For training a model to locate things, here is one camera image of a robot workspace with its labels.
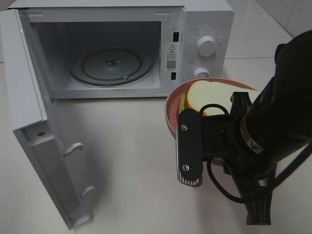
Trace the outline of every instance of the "bread slice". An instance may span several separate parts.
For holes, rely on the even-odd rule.
[[[199,112],[204,105],[215,103],[224,106],[230,112],[232,106],[230,98],[233,92],[248,92],[252,102],[254,102],[260,93],[256,90],[243,89],[221,82],[199,80],[193,83],[189,88],[184,100],[184,109],[192,108]],[[221,114],[223,114],[223,112],[220,109],[212,107],[206,109],[203,116]]]

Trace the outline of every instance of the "pink plate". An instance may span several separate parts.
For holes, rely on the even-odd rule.
[[[172,136],[176,137],[176,124],[177,124],[177,115],[178,115],[178,108],[180,104],[180,99],[183,93],[185,93],[189,87],[198,80],[207,80],[207,81],[215,81],[215,82],[221,82],[225,84],[234,85],[240,88],[246,88],[246,89],[254,89],[253,87],[243,84],[234,80],[230,79],[224,79],[224,78],[199,78],[199,79],[192,79],[189,80],[180,86],[176,87],[172,91],[172,93],[167,97],[166,104],[165,104],[165,116],[166,116],[166,122],[168,125],[168,128],[172,134]],[[221,161],[213,161],[214,164],[222,165]]]

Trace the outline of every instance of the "microwave control knob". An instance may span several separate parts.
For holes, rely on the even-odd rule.
[[[194,71],[194,78],[210,77],[209,71],[206,68],[200,67]]]
[[[208,57],[214,54],[216,50],[215,39],[211,36],[203,36],[197,41],[198,53],[203,57]]]

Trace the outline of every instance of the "warning label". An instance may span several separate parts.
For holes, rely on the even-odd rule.
[[[180,58],[180,42],[166,43],[166,70],[177,71]]]
[[[242,134],[242,137],[244,139],[244,141],[246,142],[246,144],[248,145],[248,147],[254,151],[256,154],[259,154],[263,151],[263,148],[258,145],[254,139],[252,139],[252,137],[250,136],[247,127],[246,127],[246,116],[244,115],[241,122],[240,122],[240,132]]]

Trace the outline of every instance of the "white table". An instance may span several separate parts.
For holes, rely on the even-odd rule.
[[[222,76],[261,90],[274,74],[275,47],[291,38],[253,0],[229,3],[236,15]],[[175,141],[164,119],[164,102],[137,98],[54,103],[64,135],[71,137],[68,144],[81,141],[86,163],[100,175],[94,180],[100,194],[94,221],[68,231],[11,132],[0,64],[0,233],[311,233],[311,159],[274,191],[272,225],[247,226],[244,205],[227,200],[206,170],[198,189],[178,182]],[[291,159],[282,161],[279,171]],[[213,169],[237,194],[230,176],[219,167]]]

